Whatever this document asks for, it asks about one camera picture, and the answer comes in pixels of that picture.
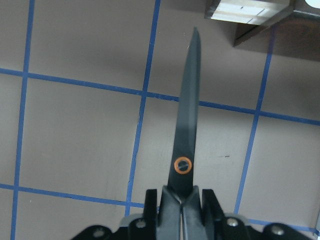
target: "orange circle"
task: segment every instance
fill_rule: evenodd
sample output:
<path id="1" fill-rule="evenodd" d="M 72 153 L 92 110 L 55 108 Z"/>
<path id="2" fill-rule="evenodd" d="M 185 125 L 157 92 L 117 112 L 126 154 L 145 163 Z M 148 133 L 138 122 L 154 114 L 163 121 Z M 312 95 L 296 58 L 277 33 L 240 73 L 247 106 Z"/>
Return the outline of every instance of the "orange circle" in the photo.
<path id="1" fill-rule="evenodd" d="M 185 161 L 188 163 L 188 168 L 184 171 L 181 171 L 179 169 L 179 163 L 181 163 L 182 161 Z M 178 173 L 178 174 L 187 174 L 191 171 L 192 169 L 192 162 L 189 158 L 187 158 L 186 156 L 181 156 L 178 157 L 175 161 L 174 161 L 174 170 Z"/>

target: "metal object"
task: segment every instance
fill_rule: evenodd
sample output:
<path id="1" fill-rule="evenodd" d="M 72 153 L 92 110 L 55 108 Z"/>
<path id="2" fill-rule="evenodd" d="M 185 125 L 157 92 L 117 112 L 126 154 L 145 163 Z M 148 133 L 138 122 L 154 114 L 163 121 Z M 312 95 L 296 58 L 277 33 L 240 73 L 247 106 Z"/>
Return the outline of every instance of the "metal object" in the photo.
<path id="1" fill-rule="evenodd" d="M 180 240 L 181 225 L 184 240 L 309 239 L 280 223 L 266 226 L 262 233 L 254 230 L 244 217 L 224 214 L 211 189 L 202 190 L 201 205 L 199 189 L 193 186 L 199 80 L 200 37 L 195 28 L 183 74 L 168 184 L 162 188 L 159 213 L 157 190 L 148 189 L 143 214 L 125 217 L 114 233 L 94 225 L 72 240 Z"/>

